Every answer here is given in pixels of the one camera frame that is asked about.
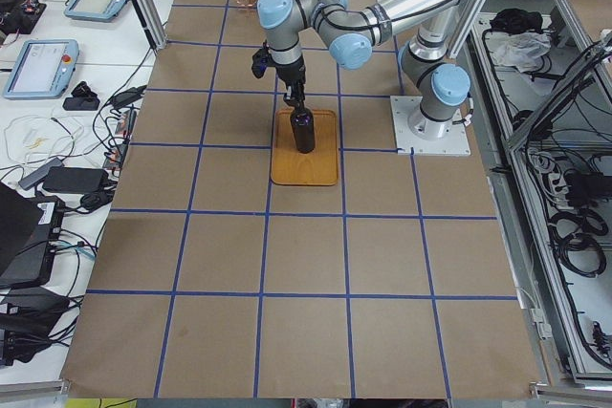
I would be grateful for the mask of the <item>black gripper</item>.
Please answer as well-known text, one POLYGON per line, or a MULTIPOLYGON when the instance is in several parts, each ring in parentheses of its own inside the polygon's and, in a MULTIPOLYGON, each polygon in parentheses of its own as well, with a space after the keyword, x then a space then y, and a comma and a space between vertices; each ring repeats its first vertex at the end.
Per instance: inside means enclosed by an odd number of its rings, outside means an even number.
POLYGON ((297 110, 305 108, 306 67, 303 57, 290 64, 276 64, 276 73, 286 86, 283 101, 297 110))

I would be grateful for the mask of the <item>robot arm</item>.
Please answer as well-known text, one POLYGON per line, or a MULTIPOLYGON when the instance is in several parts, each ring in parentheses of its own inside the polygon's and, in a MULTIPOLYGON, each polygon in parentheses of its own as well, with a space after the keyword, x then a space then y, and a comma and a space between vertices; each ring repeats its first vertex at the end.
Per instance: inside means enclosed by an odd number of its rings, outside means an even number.
POLYGON ((285 101, 305 108, 306 67, 299 41, 312 29, 340 67, 356 70, 374 47, 429 19, 441 20, 462 0, 382 0, 350 11, 348 0, 258 0, 259 24, 266 40, 252 57, 251 72, 260 78, 274 68, 285 84, 285 101))

